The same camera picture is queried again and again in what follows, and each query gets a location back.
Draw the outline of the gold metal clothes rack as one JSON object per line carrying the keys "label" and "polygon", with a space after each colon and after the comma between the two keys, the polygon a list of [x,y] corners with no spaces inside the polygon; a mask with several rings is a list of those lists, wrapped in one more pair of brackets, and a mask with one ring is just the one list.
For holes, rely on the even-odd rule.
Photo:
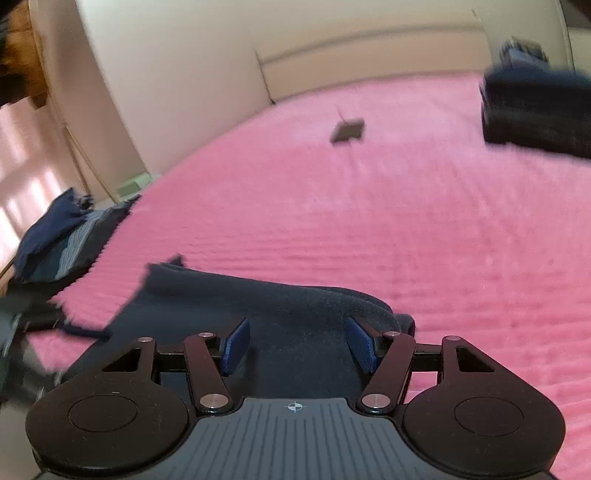
{"label": "gold metal clothes rack", "polygon": [[73,162],[77,176],[83,186],[84,191],[87,195],[91,194],[91,186],[89,183],[89,177],[85,174],[88,171],[94,178],[95,182],[99,185],[100,189],[106,194],[106,197],[115,204],[119,203],[119,197],[114,193],[99,175],[95,166],[92,164],[89,156],[85,152],[84,148],[73,134],[70,129],[68,122],[65,119],[61,105],[55,96],[55,89],[53,88],[51,78],[49,75],[48,64],[44,55],[43,47],[43,36],[41,32],[40,13],[39,13],[39,2],[28,1],[29,15],[32,27],[33,38],[35,42],[35,48],[37,57],[44,75],[46,87],[47,87],[47,101],[53,112],[53,116],[59,125],[59,131],[68,150],[68,153]]}

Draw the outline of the stack of folded dark clothes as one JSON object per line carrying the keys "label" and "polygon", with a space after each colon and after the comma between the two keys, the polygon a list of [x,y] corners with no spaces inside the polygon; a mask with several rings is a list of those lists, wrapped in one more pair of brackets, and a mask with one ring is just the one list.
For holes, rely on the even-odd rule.
{"label": "stack of folded dark clothes", "polygon": [[529,67],[489,70],[480,88],[489,144],[590,157],[590,77]]}

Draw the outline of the dark navy fleece pants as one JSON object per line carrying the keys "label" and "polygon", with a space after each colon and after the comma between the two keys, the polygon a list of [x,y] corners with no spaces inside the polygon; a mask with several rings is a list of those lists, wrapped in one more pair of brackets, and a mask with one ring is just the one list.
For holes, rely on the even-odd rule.
{"label": "dark navy fleece pants", "polygon": [[414,335],[415,321],[368,294],[337,287],[294,286],[184,268],[178,258],[152,264],[140,290],[66,378],[106,361],[141,336],[176,345],[231,321],[250,322],[249,350],[226,377],[230,395],[254,398],[355,398],[363,375],[346,344],[346,318],[378,331]]}

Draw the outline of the green rectangular box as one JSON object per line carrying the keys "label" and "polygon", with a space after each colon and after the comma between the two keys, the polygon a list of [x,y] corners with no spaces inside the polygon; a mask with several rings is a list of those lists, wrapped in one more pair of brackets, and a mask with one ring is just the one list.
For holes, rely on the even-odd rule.
{"label": "green rectangular box", "polygon": [[132,177],[129,180],[126,180],[125,182],[120,184],[116,189],[118,200],[126,201],[129,198],[132,198],[135,195],[140,194],[142,190],[145,187],[147,187],[152,181],[152,176],[147,172],[143,172],[135,177]]}

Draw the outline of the clothes on wardrobe shelf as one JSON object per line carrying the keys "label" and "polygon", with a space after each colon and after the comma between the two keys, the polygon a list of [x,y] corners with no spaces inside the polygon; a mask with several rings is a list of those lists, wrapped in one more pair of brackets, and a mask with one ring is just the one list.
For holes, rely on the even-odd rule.
{"label": "clothes on wardrobe shelf", "polygon": [[547,68],[549,60],[541,45],[526,40],[506,41],[500,51],[501,64],[508,68]]}

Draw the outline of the wooden bed headboard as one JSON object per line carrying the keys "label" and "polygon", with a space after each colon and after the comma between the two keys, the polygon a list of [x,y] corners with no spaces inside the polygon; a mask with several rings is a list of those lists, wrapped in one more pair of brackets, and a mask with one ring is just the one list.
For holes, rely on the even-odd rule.
{"label": "wooden bed headboard", "polygon": [[488,39],[473,17],[362,19],[256,42],[270,100],[368,79],[482,71]]}

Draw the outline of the beige patterned curtain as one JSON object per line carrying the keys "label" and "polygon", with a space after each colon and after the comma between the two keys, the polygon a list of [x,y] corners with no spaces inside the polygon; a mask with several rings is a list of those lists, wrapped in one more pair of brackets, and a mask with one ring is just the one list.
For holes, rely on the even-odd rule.
{"label": "beige patterned curtain", "polygon": [[6,266],[51,202],[70,187],[84,187],[53,112],[30,98],[1,107],[0,162],[0,255]]}

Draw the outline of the black smartphone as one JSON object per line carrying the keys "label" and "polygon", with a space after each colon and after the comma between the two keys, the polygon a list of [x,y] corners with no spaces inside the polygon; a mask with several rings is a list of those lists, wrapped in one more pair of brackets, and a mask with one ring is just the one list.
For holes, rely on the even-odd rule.
{"label": "black smartphone", "polygon": [[335,129],[332,130],[329,142],[335,143],[346,143],[351,140],[362,140],[363,132],[365,131],[366,122],[362,118],[342,120]]}

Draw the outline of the pink plush bed blanket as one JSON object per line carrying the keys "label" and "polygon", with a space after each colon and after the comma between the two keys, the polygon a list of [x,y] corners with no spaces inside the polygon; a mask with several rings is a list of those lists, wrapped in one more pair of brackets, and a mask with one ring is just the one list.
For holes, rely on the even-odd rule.
{"label": "pink plush bed blanket", "polygon": [[[554,469],[590,475],[590,166],[489,146],[476,75],[402,78],[291,100],[146,189],[56,296],[108,327],[147,269],[345,287],[460,335],[539,388],[567,437]],[[362,140],[329,142],[342,120]]]}

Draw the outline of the royal blue garment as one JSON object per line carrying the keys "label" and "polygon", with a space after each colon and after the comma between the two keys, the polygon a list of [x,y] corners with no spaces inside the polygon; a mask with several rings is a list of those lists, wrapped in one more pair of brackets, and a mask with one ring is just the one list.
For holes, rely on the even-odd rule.
{"label": "royal blue garment", "polygon": [[15,276],[28,275],[40,256],[83,224],[93,208],[94,198],[91,195],[80,196],[73,188],[56,197],[20,241],[13,261]]}

